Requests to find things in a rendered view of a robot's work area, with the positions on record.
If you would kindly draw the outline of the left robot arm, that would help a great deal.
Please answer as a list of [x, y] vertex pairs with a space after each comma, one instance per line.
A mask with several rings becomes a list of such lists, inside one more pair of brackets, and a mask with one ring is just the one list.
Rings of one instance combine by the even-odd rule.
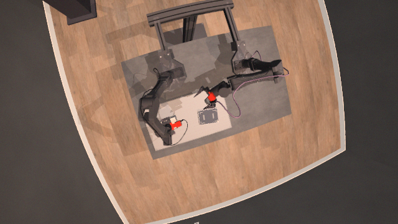
[[[244, 68], [250, 68], [254, 73], [249, 74], [239, 74], [227, 77], [228, 83], [222, 81], [217, 84], [218, 94], [222, 98], [226, 98], [229, 94], [232, 94], [233, 91], [237, 89], [237, 87], [242, 84], [240, 88], [244, 86], [250, 85], [252, 83], [263, 82], [263, 81], [275, 81], [275, 83], [279, 83], [282, 76], [274, 77], [274, 75], [284, 75], [284, 70], [282, 66], [282, 60], [274, 60], [272, 62], [263, 62], [257, 58], [243, 59], [234, 61], [234, 69], [240, 70]], [[255, 72], [257, 70], [262, 70], [260, 72]], [[231, 88], [232, 87], [232, 88]], [[238, 91], [237, 90], [237, 91]]]

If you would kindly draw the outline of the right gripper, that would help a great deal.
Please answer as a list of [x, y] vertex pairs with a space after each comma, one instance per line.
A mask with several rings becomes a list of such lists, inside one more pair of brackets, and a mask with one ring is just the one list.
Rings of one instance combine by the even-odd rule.
[[[171, 135], [175, 134], [174, 127], [179, 127], [179, 126], [181, 126], [181, 122], [180, 122], [180, 121], [177, 121], [176, 123], [172, 124], [172, 122], [171, 122], [171, 120], [170, 120], [170, 117], [161, 119], [161, 122], [162, 122], [162, 124], [163, 124], [164, 126], [168, 125], [168, 126], [170, 126], [170, 127], [172, 128]], [[172, 133], [173, 133], [173, 134], [172, 134]]]

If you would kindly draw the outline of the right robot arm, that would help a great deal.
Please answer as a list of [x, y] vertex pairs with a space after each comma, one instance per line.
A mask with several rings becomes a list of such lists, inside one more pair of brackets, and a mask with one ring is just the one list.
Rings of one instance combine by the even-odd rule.
[[[176, 71], [177, 70], [177, 71]], [[160, 78], [159, 78], [160, 74]], [[166, 88], [168, 88], [173, 79], [180, 78], [184, 76], [184, 72], [182, 67], [178, 67], [172, 70], [168, 70], [166, 72], [162, 72], [157, 74], [157, 84], [155, 85], [155, 89], [152, 89], [150, 93], [144, 95], [143, 99], [139, 100], [139, 111], [138, 111], [138, 120], [143, 121], [148, 124], [154, 131], [155, 135], [163, 139], [163, 145], [168, 146], [172, 144], [172, 136], [171, 136], [171, 127], [166, 125], [164, 126], [158, 119], [157, 113], [160, 106], [159, 98], [161, 94], [164, 92]], [[142, 99], [142, 104], [141, 104]], [[141, 108], [141, 109], [140, 109]], [[141, 113], [142, 110], [142, 113]], [[149, 112], [145, 112], [145, 110], [149, 110]], [[144, 113], [145, 112], [145, 113]], [[143, 117], [144, 118], [143, 118]], [[145, 120], [146, 121], [145, 121]], [[156, 122], [154, 122], [156, 120]], [[160, 134], [160, 136], [157, 134]], [[166, 144], [165, 144], [166, 143]], [[168, 144], [168, 145], [167, 145]]]

